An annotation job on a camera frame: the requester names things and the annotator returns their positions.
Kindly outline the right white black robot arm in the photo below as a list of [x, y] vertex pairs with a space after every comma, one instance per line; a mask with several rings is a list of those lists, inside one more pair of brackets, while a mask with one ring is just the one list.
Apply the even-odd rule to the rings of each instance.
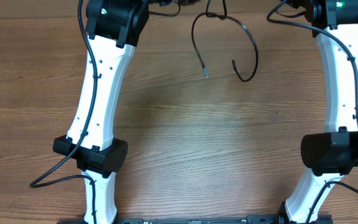
[[323, 61], [323, 133], [301, 140], [304, 171], [277, 223], [332, 223], [318, 211], [335, 185], [358, 167], [358, 1], [287, 1], [303, 7]]

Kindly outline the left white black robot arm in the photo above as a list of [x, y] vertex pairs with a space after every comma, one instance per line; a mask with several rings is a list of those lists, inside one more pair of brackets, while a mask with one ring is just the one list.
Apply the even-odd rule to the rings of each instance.
[[85, 31], [88, 63], [75, 118], [53, 151], [76, 160], [86, 186], [79, 223], [116, 223], [115, 176], [128, 144], [113, 136], [123, 76], [149, 18], [148, 1], [89, 1]]

